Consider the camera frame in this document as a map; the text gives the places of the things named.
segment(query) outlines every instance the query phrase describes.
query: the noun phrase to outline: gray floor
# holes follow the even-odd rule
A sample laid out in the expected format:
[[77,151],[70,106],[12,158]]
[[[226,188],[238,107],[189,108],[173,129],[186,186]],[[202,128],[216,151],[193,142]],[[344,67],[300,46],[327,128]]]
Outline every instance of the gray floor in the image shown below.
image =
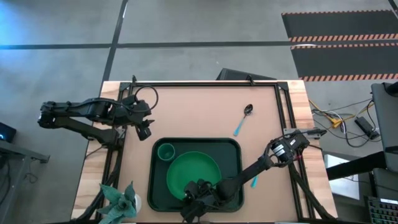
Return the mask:
[[[110,43],[120,5],[121,0],[0,0],[0,45]],[[390,8],[387,0],[130,0],[119,42],[287,40],[281,12]],[[36,120],[43,101],[96,97],[108,52],[0,50],[0,122],[17,128],[16,144],[51,154],[48,164],[32,165],[39,181],[25,184],[8,223],[70,218],[87,141],[70,131],[42,129]],[[140,80],[213,80],[223,67],[297,78],[288,47],[230,47],[119,49],[110,80],[130,80],[132,75]],[[371,83],[306,83],[306,87],[309,97],[327,110],[370,98]],[[340,112],[355,113],[363,106]],[[371,113],[376,120],[373,109]],[[328,125],[324,118],[314,118]],[[352,122],[348,129],[360,133]],[[321,146],[351,156],[381,150],[380,143],[373,142],[354,149],[330,134],[322,138]]]

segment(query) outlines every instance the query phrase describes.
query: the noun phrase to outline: tray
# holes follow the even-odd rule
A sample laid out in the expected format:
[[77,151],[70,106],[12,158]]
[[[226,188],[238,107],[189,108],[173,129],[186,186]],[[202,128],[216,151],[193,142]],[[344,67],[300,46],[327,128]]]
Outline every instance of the tray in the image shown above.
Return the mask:
[[[175,158],[179,155],[198,151],[211,156],[218,164],[221,178],[228,178],[242,172],[241,148],[239,144],[230,138],[162,138],[155,142],[152,148],[150,160],[150,173],[148,184],[148,204],[157,212],[179,212],[183,203],[175,198],[167,188],[166,174],[170,162],[165,162],[157,157],[157,148],[170,143],[175,148]],[[244,202],[243,187],[235,198],[223,207],[222,212],[235,212],[239,210]]]

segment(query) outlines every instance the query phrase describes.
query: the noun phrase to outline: green plate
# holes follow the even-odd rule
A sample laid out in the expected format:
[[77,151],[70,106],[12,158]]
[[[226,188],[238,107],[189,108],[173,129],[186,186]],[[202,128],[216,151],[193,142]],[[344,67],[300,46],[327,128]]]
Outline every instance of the green plate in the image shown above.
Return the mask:
[[182,200],[184,188],[192,180],[203,179],[216,184],[221,180],[221,171],[213,158],[202,152],[187,152],[178,156],[167,171],[167,187],[171,194]]

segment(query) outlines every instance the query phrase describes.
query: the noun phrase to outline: black mat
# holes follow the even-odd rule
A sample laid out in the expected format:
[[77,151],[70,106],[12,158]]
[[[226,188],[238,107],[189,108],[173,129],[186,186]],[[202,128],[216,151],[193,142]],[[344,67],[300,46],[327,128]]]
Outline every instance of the black mat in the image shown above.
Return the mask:
[[292,55],[305,81],[398,78],[398,43],[293,46]]
[[398,19],[390,10],[282,13],[292,42],[398,39]]

